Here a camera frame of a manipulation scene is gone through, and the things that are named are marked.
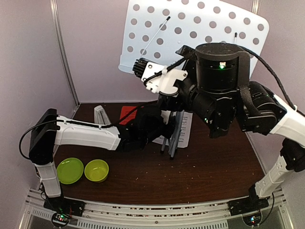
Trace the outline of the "grey metronome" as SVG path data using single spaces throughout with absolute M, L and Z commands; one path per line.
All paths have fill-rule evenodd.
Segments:
M 101 105 L 94 108 L 94 123 L 100 125 L 110 125 L 110 119 Z

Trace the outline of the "white perforated music stand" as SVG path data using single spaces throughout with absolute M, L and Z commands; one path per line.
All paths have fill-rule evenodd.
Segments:
M 260 54 L 269 32 L 263 17 L 221 0 L 131 0 L 119 70 L 146 59 L 170 65 L 183 45 L 226 42 Z

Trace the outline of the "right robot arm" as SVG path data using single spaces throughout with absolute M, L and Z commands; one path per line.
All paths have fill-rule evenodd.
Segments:
M 209 127 L 210 137 L 227 135 L 237 120 L 244 132 L 284 137 L 275 165 L 249 189 L 249 196 L 228 203 L 233 214 L 268 206 L 268 199 L 291 172 L 305 168 L 305 117 L 290 101 L 250 81 L 251 51 L 235 44 L 184 46 L 181 59 L 160 70 L 159 93 L 175 95 Z

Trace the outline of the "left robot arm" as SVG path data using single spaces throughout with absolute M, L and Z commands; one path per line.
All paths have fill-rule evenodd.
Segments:
M 80 145 L 98 147 L 117 152 L 144 149 L 154 139 L 170 138 L 175 121 L 154 104 L 140 105 L 133 109 L 134 119 L 125 125 L 110 125 L 72 120 L 48 109 L 31 130 L 29 160 L 37 168 L 44 186 L 47 202 L 58 212 L 64 212 L 68 200 L 64 198 L 53 160 L 55 145 Z

